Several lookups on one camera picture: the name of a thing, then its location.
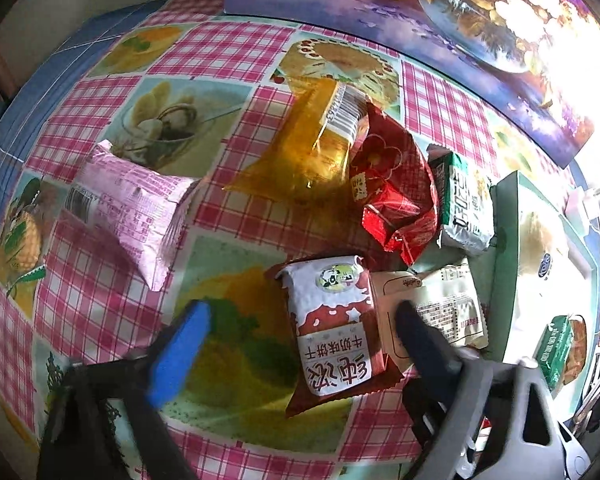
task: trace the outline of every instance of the panda logo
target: panda logo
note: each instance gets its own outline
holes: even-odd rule
[[[356,285],[360,272],[350,264],[335,264],[321,270],[317,284],[327,292],[342,292]]]

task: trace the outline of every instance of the red foil wrapper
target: red foil wrapper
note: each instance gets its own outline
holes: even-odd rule
[[[382,353],[369,272],[360,256],[288,264],[278,273],[302,373],[286,416],[391,388],[402,379]]]
[[[411,134],[372,104],[369,133],[350,166],[362,227],[413,265],[438,230],[438,193]]]

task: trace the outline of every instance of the pink checkered pattern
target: pink checkered pattern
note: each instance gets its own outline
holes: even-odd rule
[[[256,83],[294,32],[293,28],[261,23],[202,23],[184,35],[148,73]]]
[[[335,464],[325,460],[261,454],[240,442],[227,446],[171,426],[169,431],[200,480],[326,480],[334,472]],[[145,470],[142,478],[149,478]]]
[[[395,57],[395,59],[399,59],[399,54],[392,48],[385,47],[383,45],[377,44],[373,41],[364,40],[363,38],[359,38],[357,36],[352,36],[351,34],[345,34],[344,32],[337,32],[336,30],[331,30],[330,28],[317,27],[316,25],[302,25],[299,30],[304,30],[305,32],[311,32],[313,34],[320,34],[322,36],[327,36],[328,38],[333,38],[334,40],[342,40],[347,43],[353,43],[359,46],[364,46],[367,48],[371,48],[376,52],[381,52],[382,54],[387,54],[390,57]]]
[[[162,8],[144,20],[140,26],[206,22],[220,14],[223,8],[224,0],[169,0]]]
[[[249,242],[273,245],[289,255],[304,256],[323,251],[333,244],[330,235],[320,232],[312,220],[280,203],[240,192],[227,192],[240,170],[258,160],[282,125],[293,97],[288,91],[259,87],[245,111],[237,130],[228,141],[222,159],[210,178],[194,224],[211,231],[231,233]],[[347,246],[384,257],[381,248],[352,221]]]
[[[34,431],[31,342],[33,330],[0,285],[0,394]]]
[[[416,458],[420,444],[402,405],[402,387],[416,376],[412,368],[395,388],[362,397],[338,457],[342,462]]]
[[[160,330],[161,303],[124,254],[60,213],[34,313],[36,333],[56,351],[96,363],[147,346]]]
[[[402,62],[405,126],[499,176],[484,105],[442,78]]]
[[[25,166],[72,182],[102,129],[140,79],[110,76],[80,81],[42,127]]]
[[[564,208],[567,206],[567,199],[569,197],[569,193],[576,187],[576,183],[573,179],[573,175],[571,174],[571,170],[570,168],[566,168],[564,170],[559,168],[543,150],[541,150],[537,146],[535,146],[534,149],[536,150],[536,152],[538,152],[538,159],[540,160],[540,166],[542,167],[542,170],[548,176],[556,177],[552,181],[552,184],[554,184],[554,186],[560,187],[562,203],[559,205],[561,205],[562,210],[564,210]]]

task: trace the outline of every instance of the white object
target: white object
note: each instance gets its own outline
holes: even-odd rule
[[[439,329],[453,346],[487,346],[487,327],[466,258],[458,266],[446,266],[428,276],[406,271],[372,272],[371,285],[382,350],[400,371],[411,366],[393,325],[395,311],[404,300],[411,301],[424,322]]]
[[[580,238],[589,234],[590,218],[584,206],[585,193],[582,186],[569,193],[567,207],[564,210],[564,215],[573,226],[574,231]]]

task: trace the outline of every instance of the orange translucent package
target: orange translucent package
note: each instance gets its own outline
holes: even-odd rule
[[[368,131],[366,96],[329,78],[289,80],[296,102],[264,154],[226,188],[308,208],[342,208],[349,161]]]

